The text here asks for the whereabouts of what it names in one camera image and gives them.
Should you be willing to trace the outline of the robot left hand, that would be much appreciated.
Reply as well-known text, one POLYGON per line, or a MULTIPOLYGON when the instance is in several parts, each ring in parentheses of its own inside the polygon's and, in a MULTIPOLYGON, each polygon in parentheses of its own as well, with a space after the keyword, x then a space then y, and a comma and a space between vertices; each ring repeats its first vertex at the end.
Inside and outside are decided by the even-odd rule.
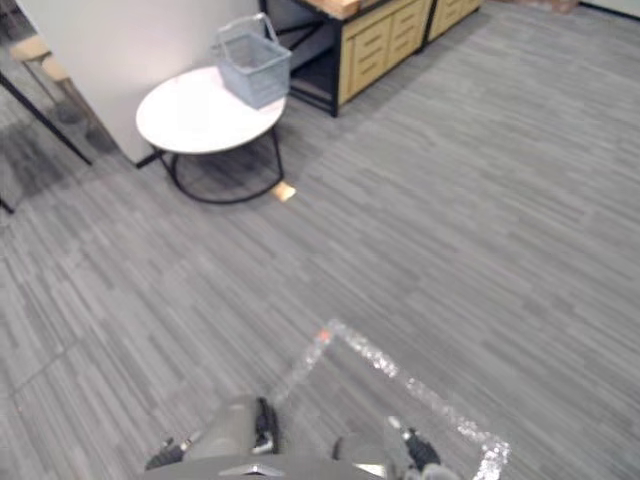
POLYGON ((186 453, 196 443, 195 436, 188 437, 179 444, 174 443, 174 439, 169 437, 164 441, 161 448, 151 456, 145 464, 145 471, 161 468, 167 465, 182 462, 186 453))

